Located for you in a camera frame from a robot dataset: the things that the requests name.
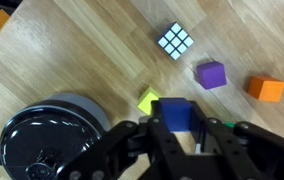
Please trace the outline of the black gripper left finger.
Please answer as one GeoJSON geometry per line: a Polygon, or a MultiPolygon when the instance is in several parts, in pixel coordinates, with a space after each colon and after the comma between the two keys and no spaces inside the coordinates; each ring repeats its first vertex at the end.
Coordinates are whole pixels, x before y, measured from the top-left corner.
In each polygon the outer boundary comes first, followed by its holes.
{"type": "Polygon", "coordinates": [[[65,165],[58,180],[117,180],[140,155],[150,166],[139,180],[181,180],[192,176],[192,158],[186,155],[161,114],[160,102],[151,103],[151,115],[138,124],[123,121],[90,149],[65,165]]]}

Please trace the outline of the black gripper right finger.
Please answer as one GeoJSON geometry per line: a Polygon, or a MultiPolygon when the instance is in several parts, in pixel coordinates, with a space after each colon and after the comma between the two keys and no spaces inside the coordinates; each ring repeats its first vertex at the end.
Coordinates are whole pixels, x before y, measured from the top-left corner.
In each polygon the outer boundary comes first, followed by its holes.
{"type": "Polygon", "coordinates": [[[246,121],[233,128],[207,117],[192,101],[191,132],[196,151],[220,157],[228,180],[284,180],[284,138],[246,121]]]}

